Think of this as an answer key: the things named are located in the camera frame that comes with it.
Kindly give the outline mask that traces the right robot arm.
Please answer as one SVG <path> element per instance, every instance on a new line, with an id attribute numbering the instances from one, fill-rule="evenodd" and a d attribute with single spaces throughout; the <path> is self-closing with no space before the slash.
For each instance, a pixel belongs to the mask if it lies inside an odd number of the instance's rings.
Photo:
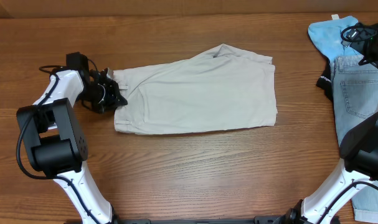
<path id="1" fill-rule="evenodd" d="M 337 212 L 364 187 L 378 191 L 378 23 L 352 16 L 308 27 L 328 58 L 340 160 L 321 186 L 280 217 L 255 223 L 339 223 Z"/>

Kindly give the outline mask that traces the beige khaki shorts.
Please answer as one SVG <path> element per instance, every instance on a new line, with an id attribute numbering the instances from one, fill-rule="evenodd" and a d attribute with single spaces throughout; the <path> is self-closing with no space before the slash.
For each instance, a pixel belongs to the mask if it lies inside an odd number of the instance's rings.
<path id="1" fill-rule="evenodd" d="M 274 126 L 272 60 L 221 44 L 177 62 L 116 70 L 128 104 L 116 109 L 115 130 L 186 134 Z"/>

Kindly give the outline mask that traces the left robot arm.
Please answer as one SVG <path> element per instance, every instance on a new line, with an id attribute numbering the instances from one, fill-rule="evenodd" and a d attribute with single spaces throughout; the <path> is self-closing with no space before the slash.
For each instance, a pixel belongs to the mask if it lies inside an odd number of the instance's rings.
<path id="1" fill-rule="evenodd" d="M 65 65 L 44 65 L 49 85 L 31 106 L 16 113 L 20 129 L 16 161 L 20 170 L 37 180 L 53 180 L 77 209 L 81 223 L 119 223 L 111 203 L 98 189 L 87 165 L 88 145 L 73 111 L 76 102 L 103 114 L 126 106 L 113 70 L 90 69 L 80 52 L 67 54 Z"/>

